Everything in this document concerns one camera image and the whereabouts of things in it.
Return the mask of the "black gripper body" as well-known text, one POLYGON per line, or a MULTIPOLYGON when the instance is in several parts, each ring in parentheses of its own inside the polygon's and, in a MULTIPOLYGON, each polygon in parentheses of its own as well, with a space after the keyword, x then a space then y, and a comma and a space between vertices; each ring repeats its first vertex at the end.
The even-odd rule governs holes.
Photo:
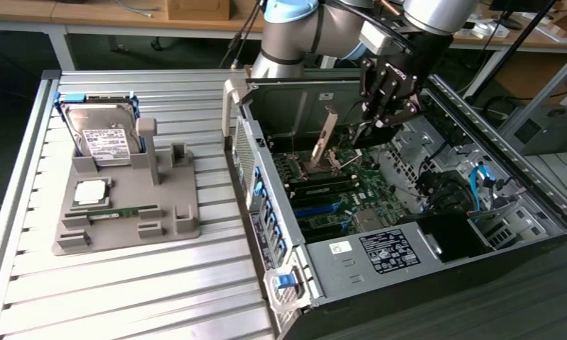
POLYGON ((365 57, 362 60, 387 60, 398 76, 398 90, 394 102, 401 102, 416 95, 422 89, 424 82, 432 74, 440 59, 453 44, 452 35, 438 35, 426 31, 413 33, 410 42, 414 49, 405 49, 393 55, 377 58, 365 57))

